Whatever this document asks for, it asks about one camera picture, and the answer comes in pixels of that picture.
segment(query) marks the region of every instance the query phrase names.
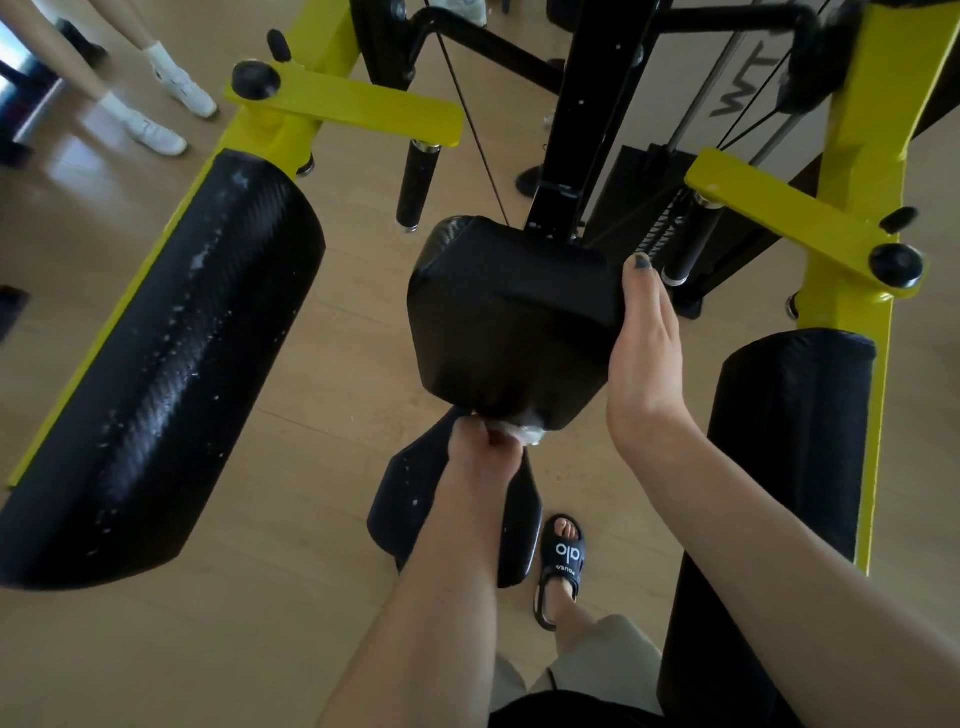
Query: black knob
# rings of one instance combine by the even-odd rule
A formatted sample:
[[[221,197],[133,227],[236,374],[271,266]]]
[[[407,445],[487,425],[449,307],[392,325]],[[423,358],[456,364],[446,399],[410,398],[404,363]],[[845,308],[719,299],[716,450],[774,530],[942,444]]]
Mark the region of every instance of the black knob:
[[[892,288],[912,288],[924,274],[924,257],[909,245],[886,243],[870,253],[870,270]]]
[[[880,228],[891,235],[906,230],[920,215],[915,207],[901,207],[880,220]]]
[[[267,31],[267,45],[270,47],[270,55],[277,63],[289,63],[294,59],[290,44],[279,30]]]
[[[263,61],[240,61],[233,66],[230,87],[241,99],[263,101],[280,90],[280,74]]]

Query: sneaker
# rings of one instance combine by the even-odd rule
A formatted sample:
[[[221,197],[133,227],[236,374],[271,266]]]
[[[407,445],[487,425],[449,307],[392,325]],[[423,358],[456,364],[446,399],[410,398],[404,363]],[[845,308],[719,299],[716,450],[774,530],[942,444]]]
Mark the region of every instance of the sneaker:
[[[487,0],[430,0],[430,6],[455,12],[481,28],[487,26]]]
[[[206,91],[200,88],[190,74],[178,68],[171,74],[161,73],[154,69],[156,79],[160,81],[167,93],[190,109],[190,113],[202,119],[208,119],[217,112],[217,102]]]
[[[533,199],[534,195],[537,194],[537,188],[540,186],[540,175],[542,174],[542,164],[531,167],[526,172],[521,172],[516,176],[516,191],[524,197]]]
[[[159,155],[179,157],[186,151],[186,139],[166,127],[161,127],[139,111],[134,111],[123,123],[123,127],[130,136]]]

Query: exercise machine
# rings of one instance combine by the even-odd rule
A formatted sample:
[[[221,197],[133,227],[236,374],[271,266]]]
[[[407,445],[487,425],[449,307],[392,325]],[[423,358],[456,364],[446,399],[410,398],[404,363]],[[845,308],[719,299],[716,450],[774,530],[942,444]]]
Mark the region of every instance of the exercise machine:
[[[233,69],[241,109],[13,473],[0,583],[89,587],[180,553],[324,256],[295,182],[323,123],[411,139],[397,221],[420,224],[442,148],[463,126],[457,105],[408,91],[431,34],[559,98],[523,229],[459,216],[427,238],[408,312],[423,385],[452,409],[392,461],[374,540],[400,564],[409,555],[460,414],[566,426],[606,381],[625,257],[647,246],[680,289],[732,211],[804,246],[807,264],[797,329],[728,359],[708,436],[866,571],[893,303],[919,291],[926,268],[900,241],[916,212],[902,200],[906,150],[958,28],[960,2],[848,2],[822,22],[799,4],[590,0],[561,70],[443,10],[308,0],[289,31],[268,34],[270,61]],[[646,234],[605,245],[616,236],[583,229],[658,39],[758,29],[791,35],[781,110],[799,116],[832,96],[816,197],[716,149],[678,175],[681,153],[666,143],[633,202],[649,213]],[[361,56],[370,84],[348,78]],[[501,586],[529,571],[540,516],[525,459],[507,498]],[[687,557],[659,697],[681,725],[797,722]]]

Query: khaki shorts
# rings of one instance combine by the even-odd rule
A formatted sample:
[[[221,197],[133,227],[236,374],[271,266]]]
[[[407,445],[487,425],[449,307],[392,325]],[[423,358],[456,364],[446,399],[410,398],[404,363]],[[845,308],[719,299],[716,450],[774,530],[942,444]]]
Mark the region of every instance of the khaki shorts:
[[[533,688],[509,661],[497,655],[490,710],[503,708],[528,692],[582,692],[619,705],[663,715],[657,702],[660,651],[622,615],[605,617],[563,657],[548,667]]]

